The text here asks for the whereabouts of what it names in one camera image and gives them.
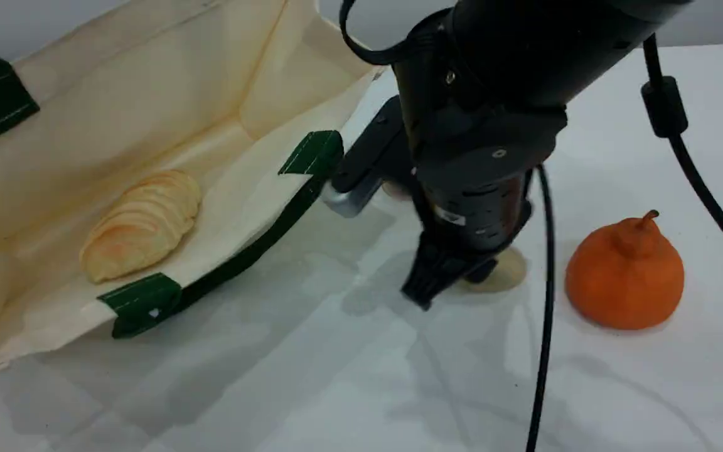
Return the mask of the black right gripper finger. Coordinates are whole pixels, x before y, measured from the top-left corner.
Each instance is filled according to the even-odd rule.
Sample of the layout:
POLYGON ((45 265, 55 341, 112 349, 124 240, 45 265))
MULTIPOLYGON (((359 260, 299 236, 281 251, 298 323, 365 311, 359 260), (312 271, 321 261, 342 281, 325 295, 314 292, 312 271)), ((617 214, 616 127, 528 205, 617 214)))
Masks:
POLYGON ((428 311, 433 299, 464 274, 464 254, 447 246, 431 234, 420 234, 402 294, 422 311, 428 311))
POLYGON ((464 263, 460 280, 473 285, 483 283, 498 266, 498 258, 494 254, 463 254, 460 260, 464 263))

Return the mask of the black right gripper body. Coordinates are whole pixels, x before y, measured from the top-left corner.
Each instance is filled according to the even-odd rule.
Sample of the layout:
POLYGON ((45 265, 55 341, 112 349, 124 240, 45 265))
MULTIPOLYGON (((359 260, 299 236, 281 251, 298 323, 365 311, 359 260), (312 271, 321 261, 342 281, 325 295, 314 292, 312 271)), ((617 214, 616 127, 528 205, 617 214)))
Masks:
POLYGON ((474 264, 504 249, 528 220, 530 174, 566 124, 565 107, 410 107, 419 260, 474 264))

